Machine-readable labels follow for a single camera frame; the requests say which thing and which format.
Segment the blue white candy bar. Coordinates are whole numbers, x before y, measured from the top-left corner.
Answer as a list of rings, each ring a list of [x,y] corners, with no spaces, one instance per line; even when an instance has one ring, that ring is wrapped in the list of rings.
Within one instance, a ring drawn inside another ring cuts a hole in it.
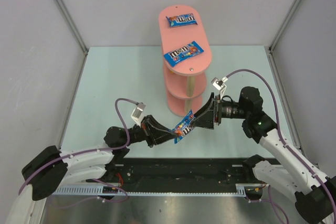
[[[174,144],[177,144],[194,129],[195,126],[193,122],[195,119],[196,117],[193,111],[190,110],[188,114],[182,119],[182,121],[172,129],[173,133],[177,135],[177,137],[174,138]]]

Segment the blue M&M bag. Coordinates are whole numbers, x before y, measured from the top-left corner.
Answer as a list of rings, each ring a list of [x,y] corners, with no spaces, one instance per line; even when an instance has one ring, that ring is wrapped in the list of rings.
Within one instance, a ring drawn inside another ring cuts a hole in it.
[[[186,46],[164,54],[163,57],[171,67],[175,67],[177,64],[202,54],[203,52],[204,49],[196,41],[192,41]]]
[[[177,16],[166,16],[166,19],[169,23],[169,27],[181,27],[181,26],[188,26],[188,25],[197,25],[197,21],[195,19],[194,14],[182,14]]]

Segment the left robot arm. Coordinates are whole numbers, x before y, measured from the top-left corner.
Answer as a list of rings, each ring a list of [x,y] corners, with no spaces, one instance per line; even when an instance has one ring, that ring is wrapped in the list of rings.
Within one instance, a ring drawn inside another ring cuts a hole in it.
[[[107,129],[101,146],[79,151],[62,151],[51,145],[22,169],[24,183],[19,192],[31,187],[31,198],[39,201],[52,195],[60,186],[86,179],[100,179],[107,165],[124,158],[133,143],[146,142],[148,147],[181,136],[181,130],[169,129],[153,116],[145,116],[133,127],[112,126]]]

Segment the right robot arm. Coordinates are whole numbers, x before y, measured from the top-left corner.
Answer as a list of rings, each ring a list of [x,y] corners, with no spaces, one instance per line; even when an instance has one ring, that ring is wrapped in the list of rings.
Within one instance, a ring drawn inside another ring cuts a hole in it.
[[[245,135],[271,153],[284,168],[279,170],[254,155],[244,164],[250,173],[294,202],[307,223],[335,223],[335,178],[318,169],[286,140],[279,124],[262,107],[263,99],[254,87],[242,88],[237,102],[211,94],[195,113],[193,125],[213,129],[222,119],[241,119]]]

